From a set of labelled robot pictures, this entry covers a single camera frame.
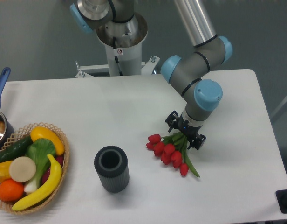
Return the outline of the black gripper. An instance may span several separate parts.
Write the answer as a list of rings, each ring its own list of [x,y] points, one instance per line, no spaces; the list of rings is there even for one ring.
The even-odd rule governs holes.
[[[199,150],[206,140],[206,136],[198,133],[203,125],[202,122],[200,123],[199,121],[192,120],[191,118],[184,119],[182,116],[179,117],[176,111],[173,111],[168,115],[165,119],[165,123],[169,127],[169,133],[176,129],[186,136],[189,142],[187,149],[195,148],[196,150]]]

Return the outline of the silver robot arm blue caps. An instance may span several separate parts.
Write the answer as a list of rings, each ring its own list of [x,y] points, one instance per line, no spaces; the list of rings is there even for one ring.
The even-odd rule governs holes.
[[[166,119],[170,130],[185,135],[190,147],[199,149],[206,137],[198,133],[222,99],[222,88],[204,79],[216,66],[232,55],[227,38],[218,36],[199,0],[174,2],[193,44],[187,58],[171,56],[161,67],[165,80],[186,101],[181,114],[172,112]],[[96,32],[105,46],[111,76],[141,75],[142,42],[148,29],[146,20],[134,10],[132,0],[78,0],[70,6],[77,25],[85,32]]]

